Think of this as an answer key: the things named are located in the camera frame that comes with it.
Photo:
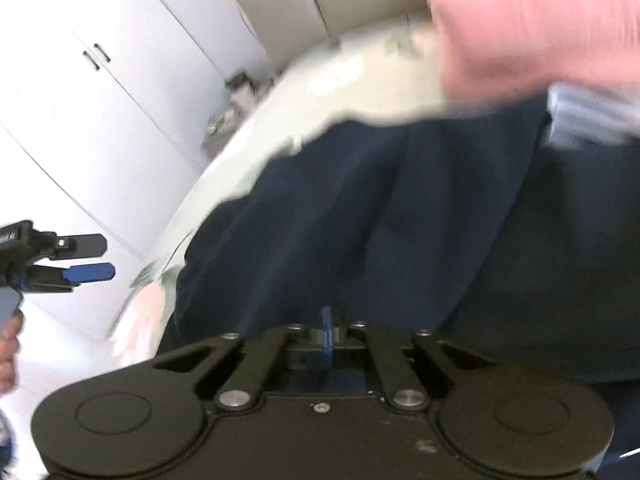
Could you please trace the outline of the person's left hand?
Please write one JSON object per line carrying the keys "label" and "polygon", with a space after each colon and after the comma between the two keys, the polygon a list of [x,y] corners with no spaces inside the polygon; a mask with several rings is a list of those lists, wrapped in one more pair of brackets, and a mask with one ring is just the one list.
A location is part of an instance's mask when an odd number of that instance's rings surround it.
{"label": "person's left hand", "polygon": [[2,328],[0,339],[0,393],[11,392],[17,384],[16,356],[20,351],[18,336],[23,329],[24,314],[17,310],[6,326]]}

